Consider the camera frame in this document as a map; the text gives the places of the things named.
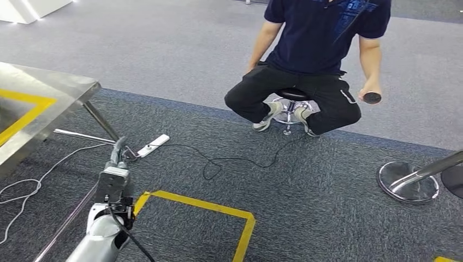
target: man's left hand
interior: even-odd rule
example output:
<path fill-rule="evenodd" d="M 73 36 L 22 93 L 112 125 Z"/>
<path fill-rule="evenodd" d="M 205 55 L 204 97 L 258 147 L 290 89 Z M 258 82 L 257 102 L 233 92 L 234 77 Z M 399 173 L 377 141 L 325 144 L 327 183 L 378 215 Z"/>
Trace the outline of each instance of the man's left hand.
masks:
<path fill-rule="evenodd" d="M 365 83 L 362 90 L 360 90 L 360 92 L 359 92 L 359 100 L 363 101 L 363 96 L 365 94 L 367 94 L 367 93 L 370 93 L 370 92 L 375 92 L 375 93 L 378 93 L 378 94 L 382 94 L 381 93 L 381 87 L 379 86 L 378 81 L 368 80 Z"/>

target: gray sneaker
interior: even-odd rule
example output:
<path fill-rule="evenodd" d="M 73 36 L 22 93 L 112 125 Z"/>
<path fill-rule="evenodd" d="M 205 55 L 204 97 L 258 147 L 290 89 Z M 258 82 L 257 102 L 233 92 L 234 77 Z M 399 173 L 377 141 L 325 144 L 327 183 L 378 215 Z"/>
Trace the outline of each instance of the gray sneaker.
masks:
<path fill-rule="evenodd" d="M 305 133 L 307 133 L 307 135 L 309 136 L 313 136 L 314 138 L 318 137 L 318 135 L 314 134 L 312 132 L 312 130 L 310 130 L 310 128 L 308 127 L 308 124 L 307 124 L 307 118 L 309 117 L 309 115 L 313 114 L 314 112 L 310 109 L 307 109 L 307 108 L 296 108 L 296 110 L 294 111 L 294 116 L 299 120 L 301 121 L 302 124 L 304 124 L 304 130 L 305 130 Z"/>
<path fill-rule="evenodd" d="M 272 119 L 283 111 L 283 104 L 281 102 L 267 102 L 266 103 L 270 107 L 270 112 L 267 116 L 262 119 L 262 121 L 258 124 L 252 124 L 252 129 L 256 132 L 262 132 L 266 130 L 270 126 L 270 122 Z"/>

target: person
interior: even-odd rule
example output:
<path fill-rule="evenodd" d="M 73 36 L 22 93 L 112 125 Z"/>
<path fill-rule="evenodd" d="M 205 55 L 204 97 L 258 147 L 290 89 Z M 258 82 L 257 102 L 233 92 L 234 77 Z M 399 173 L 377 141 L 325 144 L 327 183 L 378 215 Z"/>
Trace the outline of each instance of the person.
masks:
<path fill-rule="evenodd" d="M 342 80 L 343 60 L 359 35 L 360 63 L 368 92 L 381 94 L 380 38 L 390 20 L 391 0 L 270 0 L 249 68 L 242 81 L 225 96 L 225 104 L 251 121 L 257 132 L 266 130 L 283 110 L 280 102 L 264 102 L 280 89 L 294 87 L 320 108 L 297 108 L 295 117 L 310 136 L 357 123 L 360 107 Z M 284 24 L 280 39 L 261 61 Z"/>

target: gray carpet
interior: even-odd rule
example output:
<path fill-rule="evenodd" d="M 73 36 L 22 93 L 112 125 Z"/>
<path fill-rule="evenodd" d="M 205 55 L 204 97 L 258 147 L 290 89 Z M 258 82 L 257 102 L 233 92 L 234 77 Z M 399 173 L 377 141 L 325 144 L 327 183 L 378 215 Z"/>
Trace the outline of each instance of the gray carpet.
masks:
<path fill-rule="evenodd" d="M 256 134 L 229 111 L 118 91 L 103 90 L 97 108 L 139 148 L 168 134 L 172 144 L 196 147 L 209 157 L 244 157 L 269 164 L 275 151 L 297 139 L 274 124 Z M 78 111 L 64 129 L 104 135 L 86 112 Z M 89 145 L 53 135 L 0 187 L 37 178 L 60 158 Z M 1 246 L 2 261 L 31 261 L 83 195 L 95 183 L 108 147 L 80 152 L 44 181 Z M 432 261 L 463 259 L 463 201 L 445 189 L 423 206 L 400 204 L 376 183 L 379 166 L 392 160 L 424 165 L 449 152 L 437 148 L 335 131 L 288 145 L 270 168 L 224 161 L 223 171 L 205 181 L 205 160 L 183 147 L 159 148 L 130 166 L 135 195 L 164 190 L 252 212 L 257 220 L 245 261 Z M 213 175 L 214 168 L 206 175 Z M 6 197 L 30 192 L 32 184 Z M 20 203 L 2 205 L 0 230 Z M 82 213 L 44 261 L 63 261 L 85 231 Z M 152 197 L 133 234 L 157 261 L 231 261 L 244 219 Z M 131 243 L 118 261 L 147 261 Z"/>
<path fill-rule="evenodd" d="M 393 2 L 383 40 L 384 101 L 362 104 L 364 118 L 344 130 L 458 150 L 463 2 Z M 241 79 L 264 9 L 232 0 L 78 0 L 28 26 L 0 23 L 0 61 L 226 109 L 223 97 Z M 343 63 L 353 93 L 364 84 L 356 47 Z"/>

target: white power strip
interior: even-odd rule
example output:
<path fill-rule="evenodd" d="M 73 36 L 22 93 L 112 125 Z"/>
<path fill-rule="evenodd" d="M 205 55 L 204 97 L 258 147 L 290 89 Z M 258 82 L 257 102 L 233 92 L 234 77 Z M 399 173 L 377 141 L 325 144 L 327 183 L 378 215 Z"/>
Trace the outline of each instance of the white power strip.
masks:
<path fill-rule="evenodd" d="M 158 147 L 162 146 L 165 142 L 169 141 L 170 137 L 168 135 L 161 135 L 155 141 L 149 143 L 142 149 L 138 151 L 138 155 L 141 157 L 146 157 L 151 152 L 153 152 Z"/>

